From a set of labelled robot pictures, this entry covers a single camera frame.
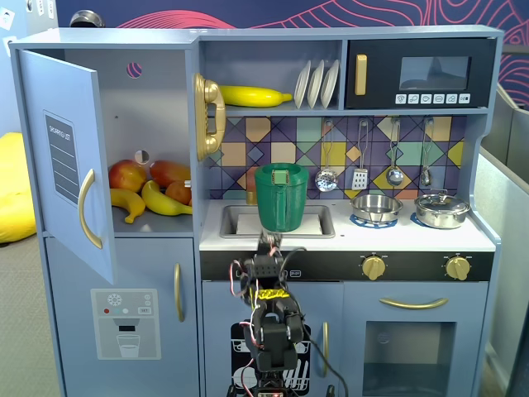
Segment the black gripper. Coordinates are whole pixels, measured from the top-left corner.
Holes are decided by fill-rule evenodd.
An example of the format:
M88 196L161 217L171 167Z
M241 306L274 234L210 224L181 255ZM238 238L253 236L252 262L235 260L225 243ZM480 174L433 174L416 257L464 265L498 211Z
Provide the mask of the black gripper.
M257 246L258 255L280 255L280 246L283 234L278 232L263 231L260 234Z

